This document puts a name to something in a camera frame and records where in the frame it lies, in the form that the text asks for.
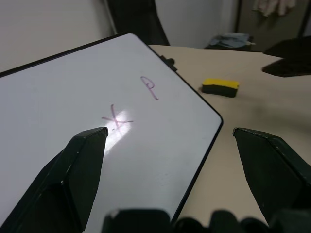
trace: whiteboard surface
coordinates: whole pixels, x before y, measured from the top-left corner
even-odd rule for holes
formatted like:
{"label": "whiteboard surface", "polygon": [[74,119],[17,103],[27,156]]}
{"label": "whiteboard surface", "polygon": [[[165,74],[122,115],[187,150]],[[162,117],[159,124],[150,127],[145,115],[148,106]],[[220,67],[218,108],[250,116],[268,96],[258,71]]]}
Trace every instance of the whiteboard surface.
{"label": "whiteboard surface", "polygon": [[132,34],[2,77],[0,109],[0,224],[74,135],[108,127],[92,233],[114,209],[173,217],[222,123]]}

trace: whiteboard frame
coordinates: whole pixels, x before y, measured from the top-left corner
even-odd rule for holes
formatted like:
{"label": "whiteboard frame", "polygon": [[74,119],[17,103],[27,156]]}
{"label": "whiteboard frame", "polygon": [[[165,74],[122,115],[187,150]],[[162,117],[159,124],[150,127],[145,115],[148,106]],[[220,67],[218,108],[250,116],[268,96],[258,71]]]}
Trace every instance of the whiteboard frame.
{"label": "whiteboard frame", "polygon": [[[60,57],[62,57],[62,56],[66,56],[66,55],[68,55],[68,54],[71,54],[71,53],[74,53],[74,52],[77,52],[77,51],[80,51],[80,50],[83,50],[83,49],[86,49],[86,48],[88,48],[88,47],[91,47],[91,46],[94,46],[94,45],[97,45],[97,44],[100,44],[100,43],[103,43],[103,42],[106,42],[106,41],[108,41],[108,40],[111,40],[111,39],[114,39],[114,38],[117,38],[117,37],[119,37],[119,36],[123,36],[123,35],[125,35],[126,33],[122,33],[122,34],[118,34],[118,35],[114,35],[114,36],[110,36],[110,37],[107,37],[107,38],[104,38],[104,39],[101,39],[101,40],[98,40],[98,41],[94,41],[94,42],[92,42],[92,43],[89,43],[89,44],[86,44],[86,45],[82,45],[82,46],[79,46],[79,47],[76,47],[76,48],[74,48],[74,49],[71,49],[71,50],[68,50],[68,51],[65,51],[65,52],[61,52],[61,53],[59,53],[59,54],[55,54],[55,55],[52,55],[52,56],[50,56],[50,57],[47,57],[47,58],[43,58],[43,59],[41,59],[41,60],[38,60],[38,61],[35,61],[35,62],[31,62],[31,63],[28,63],[28,64],[25,64],[25,65],[22,65],[22,66],[19,66],[19,67],[16,67],[16,68],[13,68],[13,69],[9,69],[9,70],[6,70],[6,71],[3,71],[3,72],[1,72],[0,73],[0,78],[2,78],[2,77],[4,77],[4,76],[7,76],[7,75],[10,75],[10,74],[13,74],[13,73],[16,73],[16,72],[20,72],[20,71],[22,71],[22,70],[25,70],[25,69],[28,69],[28,68],[31,68],[31,67],[34,67],[34,66],[37,66],[37,65],[39,65],[39,64],[42,64],[42,63],[45,63],[45,62],[48,62],[48,61],[51,61],[51,60],[54,60],[54,59],[57,59],[57,58],[60,58]],[[159,58],[160,58],[160,55],[158,55],[151,47],[149,47],[148,45],[146,45],[156,56],[158,56]],[[172,68],[168,65],[168,64],[166,64],[164,61],[163,61],[163,63],[167,66],[167,67],[169,67],[171,70],[172,70]],[[190,86],[189,85],[189,83],[187,83],[177,72],[175,72],[174,70],[172,70],[172,72],[174,72],[182,81],[184,81],[184,83],[193,91],[193,92],[195,92],[197,95],[198,95],[198,97],[200,97],[219,117],[220,117],[220,119],[221,119],[221,123],[220,123],[220,125],[219,125],[219,128],[218,128],[218,130],[217,130],[217,132],[216,132],[216,134],[214,135],[214,137],[213,137],[213,140],[212,140],[212,142],[210,143],[210,145],[209,145],[209,148],[207,149],[207,151],[206,151],[206,153],[205,153],[205,155],[204,155],[204,157],[203,157],[203,159],[202,159],[202,161],[201,161],[201,163],[200,163],[200,165],[199,165],[199,167],[198,167],[198,169],[197,169],[197,171],[195,172],[195,174],[194,174],[194,176],[193,176],[193,178],[192,178],[192,180],[191,180],[191,182],[190,182],[190,184],[189,184],[189,186],[188,186],[188,188],[187,188],[187,190],[186,190],[186,192],[185,192],[185,194],[184,194],[184,196],[183,196],[183,198],[182,198],[182,200],[181,200],[181,202],[180,202],[180,204],[178,205],[178,207],[177,207],[177,209],[176,209],[176,212],[175,212],[175,214],[173,215],[173,217],[172,217],[172,219],[171,219],[171,222],[176,222],[177,221],[177,219],[178,219],[178,217],[179,217],[179,215],[180,215],[180,213],[181,213],[181,210],[183,209],[183,207],[184,207],[184,205],[185,205],[185,203],[186,203],[186,200],[187,200],[187,198],[188,198],[188,196],[189,196],[189,194],[190,194],[190,192],[191,192],[191,190],[192,190],[192,188],[193,188],[193,186],[194,186],[194,184],[195,184],[195,182],[196,182],[196,179],[198,178],[198,176],[199,176],[199,174],[200,174],[200,172],[201,172],[201,169],[202,169],[202,167],[203,167],[203,165],[204,165],[204,163],[205,163],[205,161],[206,161],[206,159],[207,159],[207,156],[208,156],[208,154],[209,154],[209,152],[210,152],[210,150],[211,150],[211,148],[212,148],[212,146],[214,145],[214,142],[215,142],[215,140],[216,140],[216,138],[217,138],[217,136],[218,136],[218,134],[219,134],[219,132],[220,132],[220,129],[222,128],[222,126],[223,126],[223,124],[224,124],[224,120],[223,120],[223,118],[222,118],[222,116],[192,87],[192,86]]]}

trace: yellow eraser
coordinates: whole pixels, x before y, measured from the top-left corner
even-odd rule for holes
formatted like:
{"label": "yellow eraser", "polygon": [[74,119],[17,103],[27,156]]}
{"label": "yellow eraser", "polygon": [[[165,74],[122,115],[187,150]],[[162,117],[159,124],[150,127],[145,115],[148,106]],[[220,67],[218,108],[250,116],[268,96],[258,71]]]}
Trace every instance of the yellow eraser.
{"label": "yellow eraser", "polygon": [[205,79],[202,92],[227,97],[235,97],[239,89],[239,82],[222,79]]}

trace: table surface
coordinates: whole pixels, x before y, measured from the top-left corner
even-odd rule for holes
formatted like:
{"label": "table surface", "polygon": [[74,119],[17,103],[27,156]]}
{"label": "table surface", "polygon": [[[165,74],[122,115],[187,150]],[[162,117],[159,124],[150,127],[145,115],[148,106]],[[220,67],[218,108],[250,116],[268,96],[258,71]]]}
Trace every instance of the table surface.
{"label": "table surface", "polygon": [[[311,164],[311,75],[281,78],[266,74],[261,68],[280,58],[259,52],[151,47],[159,55],[173,58],[177,72],[224,119],[180,216],[208,224],[214,210],[227,209],[238,219],[253,216],[265,221],[247,185],[232,131],[244,127],[280,136]],[[237,96],[200,92],[206,78],[239,81]]]}

